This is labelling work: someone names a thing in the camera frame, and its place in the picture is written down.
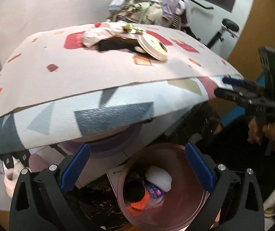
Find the black stool seat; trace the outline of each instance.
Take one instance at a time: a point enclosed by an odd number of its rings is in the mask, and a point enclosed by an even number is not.
[[[222,24],[229,30],[233,31],[233,32],[238,32],[239,31],[239,26],[233,22],[232,20],[229,19],[224,19],[222,21]]]

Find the ironing board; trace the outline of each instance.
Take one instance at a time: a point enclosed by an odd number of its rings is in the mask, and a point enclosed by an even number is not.
[[[0,154],[73,140],[208,101],[221,76],[121,86],[63,98],[0,117]]]

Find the white slipper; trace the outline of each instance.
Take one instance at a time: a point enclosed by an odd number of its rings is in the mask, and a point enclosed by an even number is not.
[[[22,165],[22,163],[19,160],[15,159],[14,157],[13,157],[13,162],[14,162],[14,167],[10,169],[7,169],[3,163],[4,174],[5,174],[4,184],[6,187],[6,192],[10,198],[12,198],[19,174],[21,170],[25,168]]]
[[[13,168],[5,171],[4,184],[6,186],[6,192],[10,198],[12,198],[13,192],[15,190],[19,173],[16,173]]]

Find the hand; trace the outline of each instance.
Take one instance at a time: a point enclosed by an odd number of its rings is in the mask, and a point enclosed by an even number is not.
[[[249,143],[258,143],[259,145],[262,142],[262,138],[265,135],[269,140],[275,142],[275,122],[269,123],[263,126],[262,130],[258,129],[256,119],[252,119],[248,124],[248,142]]]

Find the ironing board cover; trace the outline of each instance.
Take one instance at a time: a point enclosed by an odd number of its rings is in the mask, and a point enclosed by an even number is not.
[[[39,32],[26,38],[0,72],[0,117],[18,108],[133,83],[239,74],[220,56],[186,33],[145,26],[166,46],[166,62],[129,51],[99,53],[85,48],[93,24]]]
[[[85,49],[81,32],[92,26],[37,33],[14,51],[0,72],[0,154],[188,108],[214,98],[218,86],[231,89],[222,76],[242,77],[200,42],[160,26],[143,25],[166,45],[165,63]]]

